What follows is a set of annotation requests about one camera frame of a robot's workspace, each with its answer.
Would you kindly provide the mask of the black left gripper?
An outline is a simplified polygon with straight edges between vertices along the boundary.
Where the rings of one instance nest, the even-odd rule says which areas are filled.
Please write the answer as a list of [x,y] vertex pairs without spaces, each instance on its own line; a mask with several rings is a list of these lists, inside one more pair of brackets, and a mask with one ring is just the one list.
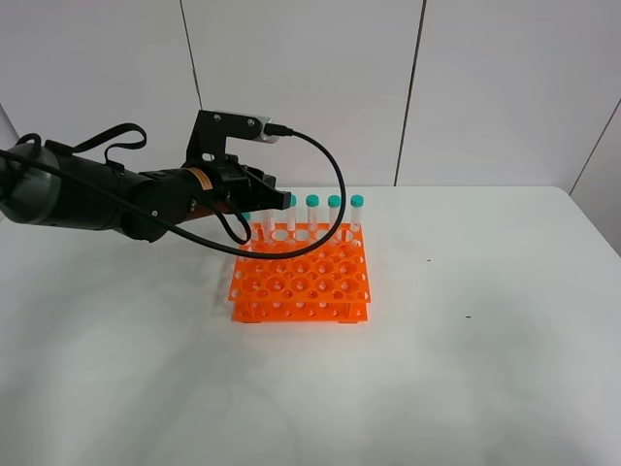
[[276,189],[276,178],[264,171],[244,165],[237,155],[227,155],[223,164],[214,161],[182,165],[182,175],[189,178],[188,216],[212,216],[216,210],[232,214],[265,210],[287,210],[292,193]]

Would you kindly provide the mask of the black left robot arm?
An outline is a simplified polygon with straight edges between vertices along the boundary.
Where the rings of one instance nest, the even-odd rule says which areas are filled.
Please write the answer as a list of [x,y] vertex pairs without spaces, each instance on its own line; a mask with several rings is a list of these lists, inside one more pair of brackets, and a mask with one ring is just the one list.
[[[275,177],[239,163],[231,155],[222,164],[194,161],[186,167],[134,173],[115,162],[100,163],[31,143],[10,148],[14,156],[31,156],[63,173],[59,178],[13,159],[1,160],[1,212],[15,223],[114,230],[133,240],[159,240],[161,218],[174,225],[205,216],[227,216],[266,210],[286,210],[291,195],[276,188]],[[100,187],[147,212],[150,219],[95,192]]]

